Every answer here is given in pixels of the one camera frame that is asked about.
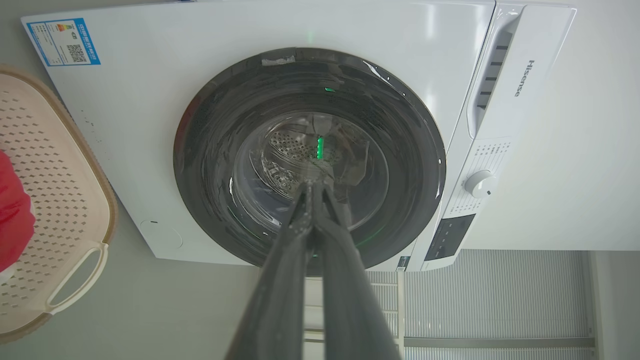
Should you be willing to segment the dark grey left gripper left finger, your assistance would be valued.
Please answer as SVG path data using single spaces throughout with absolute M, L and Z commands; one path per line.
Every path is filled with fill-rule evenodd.
M 313 183 L 298 187 L 225 360 L 302 360 Z

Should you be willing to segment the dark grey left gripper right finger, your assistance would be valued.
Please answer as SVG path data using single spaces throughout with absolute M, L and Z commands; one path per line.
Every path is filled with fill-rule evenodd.
M 323 275 L 326 360 L 402 360 L 327 183 L 313 183 L 313 237 Z

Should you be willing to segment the beige perforated laundry basket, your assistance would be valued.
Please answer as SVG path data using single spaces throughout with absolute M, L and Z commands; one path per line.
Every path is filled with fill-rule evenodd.
M 38 330 L 100 278 L 118 205 L 98 160 L 57 96 L 36 77 L 0 64 L 0 155 L 18 179 L 32 235 L 0 266 L 0 344 Z

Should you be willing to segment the black washing machine control display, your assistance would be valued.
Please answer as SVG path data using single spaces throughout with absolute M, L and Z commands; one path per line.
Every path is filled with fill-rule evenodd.
M 444 218 L 439 222 L 425 261 L 449 258 L 457 253 L 476 215 Z

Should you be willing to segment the dark round washing machine door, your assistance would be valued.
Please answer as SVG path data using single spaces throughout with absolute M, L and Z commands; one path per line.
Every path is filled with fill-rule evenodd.
M 445 156 L 432 114 L 396 76 L 356 55 L 291 47 L 233 64 L 196 94 L 173 168 L 199 227 L 258 267 L 298 187 L 326 182 L 372 269 L 434 218 Z

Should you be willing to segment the white washing machine dial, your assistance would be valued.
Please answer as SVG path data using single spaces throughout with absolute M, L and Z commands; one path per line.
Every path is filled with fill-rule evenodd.
M 482 170 L 470 176 L 464 189 L 475 199 L 485 199 L 496 190 L 498 177 L 488 170 Z

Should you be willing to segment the white front-load washing machine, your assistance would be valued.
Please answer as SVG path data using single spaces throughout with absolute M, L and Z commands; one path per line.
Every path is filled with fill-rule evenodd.
M 385 69 L 432 115 L 446 175 L 425 230 L 368 270 L 417 272 L 455 262 L 489 200 L 473 198 L 466 180 L 483 170 L 498 178 L 522 130 L 474 140 L 463 114 L 496 1 L 194 0 L 36 14 L 22 23 L 26 31 L 27 22 L 85 20 L 101 64 L 46 70 L 154 256 L 167 260 L 253 265 L 201 229 L 175 178 L 176 132 L 210 80 L 255 55 L 298 47 L 347 53 Z M 471 214 L 455 255 L 425 260 L 441 220 Z

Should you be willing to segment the red garment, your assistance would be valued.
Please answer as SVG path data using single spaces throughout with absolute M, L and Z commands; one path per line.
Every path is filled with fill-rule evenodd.
M 34 226 L 31 198 L 10 158 L 0 150 L 0 274 L 19 260 L 34 236 Z

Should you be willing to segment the white detergent drawer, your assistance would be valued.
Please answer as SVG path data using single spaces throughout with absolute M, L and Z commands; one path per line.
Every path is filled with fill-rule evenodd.
M 519 134 L 577 11 L 561 3 L 496 1 L 462 110 L 471 139 Z

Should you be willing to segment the blue energy label sticker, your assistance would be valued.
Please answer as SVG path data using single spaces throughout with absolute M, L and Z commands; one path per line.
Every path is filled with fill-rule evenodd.
M 26 22 L 25 29 L 48 68 L 101 64 L 84 18 Z

